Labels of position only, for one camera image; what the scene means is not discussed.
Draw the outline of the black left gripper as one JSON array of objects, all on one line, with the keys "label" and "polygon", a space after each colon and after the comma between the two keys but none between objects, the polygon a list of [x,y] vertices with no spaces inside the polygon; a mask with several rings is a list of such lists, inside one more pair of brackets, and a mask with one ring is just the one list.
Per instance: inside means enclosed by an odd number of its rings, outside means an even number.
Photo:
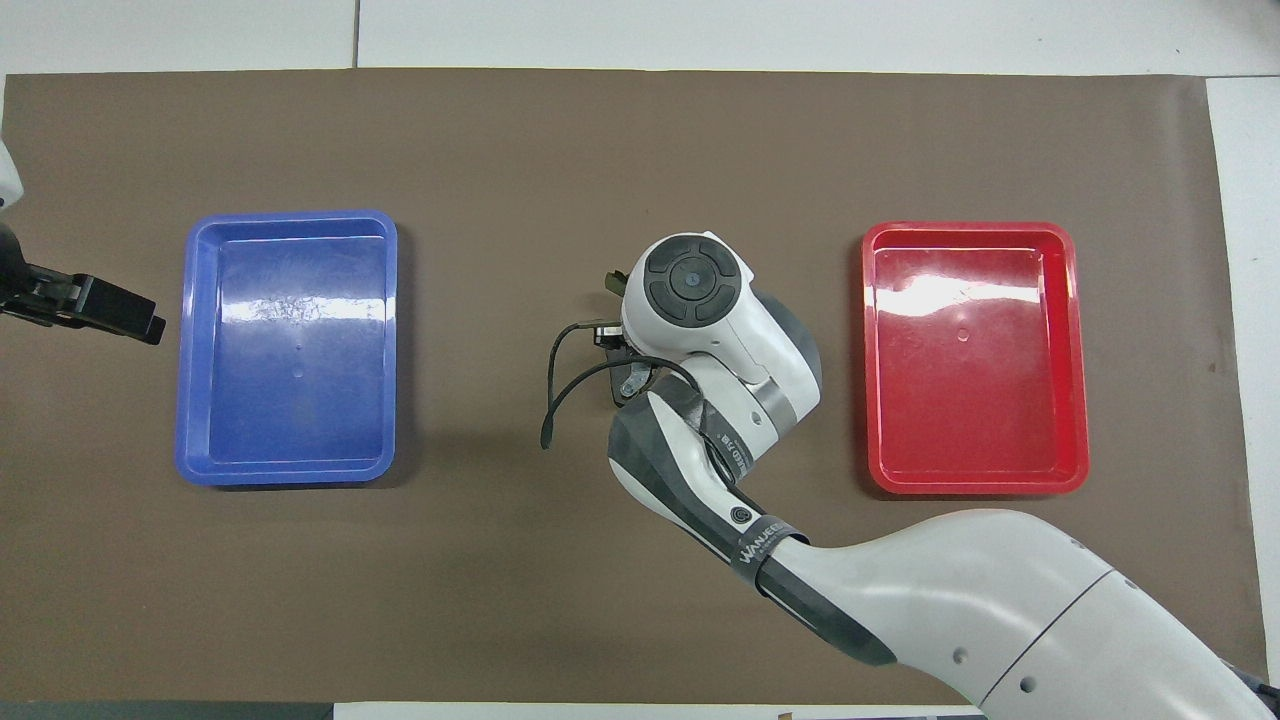
[{"label": "black left gripper", "polygon": [[[79,291],[79,318],[67,302]],[[1,225],[1,314],[37,325],[91,325],[146,345],[163,341],[166,322],[151,299],[101,278],[83,278],[32,268],[17,234]]]}]

